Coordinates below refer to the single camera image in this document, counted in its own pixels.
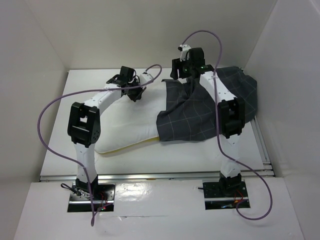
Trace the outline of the white pillow with yellow edge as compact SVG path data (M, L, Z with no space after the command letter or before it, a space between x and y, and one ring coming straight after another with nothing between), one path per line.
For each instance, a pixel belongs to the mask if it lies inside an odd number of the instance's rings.
M111 153L136 144L159 140L157 117L166 109L165 82L147 86L136 102L123 96L100 116L101 134L95 144L99 154Z

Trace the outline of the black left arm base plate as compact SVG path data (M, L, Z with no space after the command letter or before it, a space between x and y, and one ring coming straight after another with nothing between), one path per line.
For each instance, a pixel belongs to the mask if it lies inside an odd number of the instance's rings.
M90 194L86 191L76 188L73 183L71 186L66 183L60 185L63 189L69 190L68 213L91 212ZM115 184L99 184L93 191L93 207L96 212L113 212L115 199Z

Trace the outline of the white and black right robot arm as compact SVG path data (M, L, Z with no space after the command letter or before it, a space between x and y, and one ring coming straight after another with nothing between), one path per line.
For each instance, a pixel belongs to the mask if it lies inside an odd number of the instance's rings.
M218 147L224 156L219 171L217 190L223 196L233 196L242 182L239 160L239 140L245 126L245 101L231 93L218 77L217 69L205 62L204 51L187 44L178 47L180 57L172 60L170 77L199 79L199 84L215 103Z

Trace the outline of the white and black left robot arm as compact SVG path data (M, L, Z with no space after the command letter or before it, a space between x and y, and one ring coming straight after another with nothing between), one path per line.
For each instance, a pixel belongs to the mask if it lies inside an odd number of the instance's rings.
M128 96L133 102L140 100L146 83L152 79L147 72L137 76L133 68L122 66L120 72L106 82L103 91L71 105L67 134L80 163L75 186L86 199L92 200L99 193L95 144L101 135L101 114L122 96Z

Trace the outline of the aluminium frame rail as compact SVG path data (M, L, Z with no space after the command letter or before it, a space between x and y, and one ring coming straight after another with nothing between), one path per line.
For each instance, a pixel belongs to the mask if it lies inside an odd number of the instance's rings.
M67 136L68 120L57 119L49 146L55 151L76 158ZM239 144L240 161L263 177L274 177L272 164L266 157L254 121L248 123ZM95 167L100 180L160 180L219 177L224 156L217 140L204 142L161 143L147 141L111 153L95 154ZM77 165L47 151L40 173L41 182L75 180Z

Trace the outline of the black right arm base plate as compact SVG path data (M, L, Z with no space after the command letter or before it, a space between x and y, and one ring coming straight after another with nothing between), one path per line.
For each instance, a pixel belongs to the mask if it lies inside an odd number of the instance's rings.
M239 209L251 207L244 181L227 191L223 191L218 182L203 182L198 189L203 193L206 210L235 209L237 204Z

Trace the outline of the dark grey checked pillowcase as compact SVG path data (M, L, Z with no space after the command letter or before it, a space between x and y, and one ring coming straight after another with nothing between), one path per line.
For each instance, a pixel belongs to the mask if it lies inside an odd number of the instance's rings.
M254 119L258 110L258 83L236 66L219 68L217 78L236 97L244 99L245 122ZM199 142L216 137L215 102L209 93L191 78L185 83L163 79L166 108L156 119L161 142Z

